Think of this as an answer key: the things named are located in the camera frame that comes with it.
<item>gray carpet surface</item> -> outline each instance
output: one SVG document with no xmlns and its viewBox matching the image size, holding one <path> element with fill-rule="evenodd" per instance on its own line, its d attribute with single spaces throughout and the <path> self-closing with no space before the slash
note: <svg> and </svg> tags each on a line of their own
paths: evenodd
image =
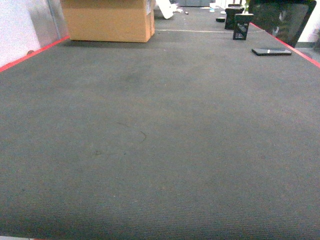
<svg viewBox="0 0 320 240">
<path fill-rule="evenodd" d="M 187 10 L 0 73 L 0 236 L 319 239 L 319 68 Z"/>
</svg>

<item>brown cardboard box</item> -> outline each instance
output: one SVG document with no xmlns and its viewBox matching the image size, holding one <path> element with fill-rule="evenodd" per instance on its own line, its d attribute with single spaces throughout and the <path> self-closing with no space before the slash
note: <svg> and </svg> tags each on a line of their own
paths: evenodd
<svg viewBox="0 0 320 240">
<path fill-rule="evenodd" d="M 71 40 L 146 43 L 154 0 L 61 0 Z"/>
</svg>

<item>black phone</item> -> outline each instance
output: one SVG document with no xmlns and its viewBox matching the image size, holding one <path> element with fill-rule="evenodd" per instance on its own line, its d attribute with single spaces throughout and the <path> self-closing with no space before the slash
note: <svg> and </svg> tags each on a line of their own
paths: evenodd
<svg viewBox="0 0 320 240">
<path fill-rule="evenodd" d="M 278 56 L 278 55 L 291 55 L 292 52 L 285 48 L 254 48 L 252 52 L 258 56 Z"/>
</svg>

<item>red edge trim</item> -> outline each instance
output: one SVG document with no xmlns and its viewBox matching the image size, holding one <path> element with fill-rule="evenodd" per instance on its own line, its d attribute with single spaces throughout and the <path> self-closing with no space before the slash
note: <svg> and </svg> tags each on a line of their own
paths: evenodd
<svg viewBox="0 0 320 240">
<path fill-rule="evenodd" d="M 250 24 L 252 24 L 253 26 L 261 29 L 260 27 L 258 27 L 257 25 L 253 24 L 252 22 L 250 22 Z M 296 54 L 300 55 L 301 57 L 303 57 L 304 59 L 308 60 L 309 62 L 313 63 L 314 65 L 316 65 L 318 68 L 320 68 L 320 62 L 317 62 L 316 60 L 308 57 L 307 55 L 304 55 L 302 52 L 300 52 L 299 50 L 295 49 L 294 47 L 286 44 L 285 42 L 281 41 L 280 39 L 276 38 L 275 36 L 269 34 L 270 36 L 274 37 L 277 41 L 279 41 L 280 43 L 282 43 L 283 45 L 285 45 L 288 49 L 294 51 Z"/>
<path fill-rule="evenodd" d="M 10 62 L 10 63 L 0 67 L 0 73 L 5 71 L 5 70 L 7 70 L 7 69 L 9 69 L 9 68 L 11 68 L 11 67 L 13 67 L 14 65 L 17 65 L 17 64 L 23 62 L 24 60 L 27 60 L 27 59 L 33 57 L 34 55 L 37 55 L 37 54 L 39 54 L 39 53 L 41 53 L 41 52 L 43 52 L 43 51 L 45 51 L 45 50 L 57 45 L 57 44 L 67 40 L 68 38 L 69 38 L 69 36 L 65 36 L 64 38 L 61 38 L 60 40 L 55 41 L 55 42 L 53 42 L 53 43 L 51 43 L 51 44 L 49 44 L 49 45 L 47 45 L 47 46 L 45 46 L 43 48 L 40 48 L 39 50 L 34 51 L 33 53 L 30 53 L 30 54 L 28 54 L 26 56 L 23 56 L 22 58 L 19 58 L 18 60 L 15 60 L 13 62 Z"/>
</svg>

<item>black box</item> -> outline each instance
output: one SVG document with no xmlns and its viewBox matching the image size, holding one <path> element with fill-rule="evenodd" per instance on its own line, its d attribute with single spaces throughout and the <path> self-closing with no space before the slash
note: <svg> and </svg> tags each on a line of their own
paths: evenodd
<svg viewBox="0 0 320 240">
<path fill-rule="evenodd" d="M 235 14 L 233 40 L 246 40 L 253 14 Z"/>
<path fill-rule="evenodd" d="M 228 7 L 225 9 L 226 18 L 225 18 L 225 27 L 224 29 L 233 30 L 235 27 L 235 14 L 242 14 L 245 10 L 244 7 Z"/>
</svg>

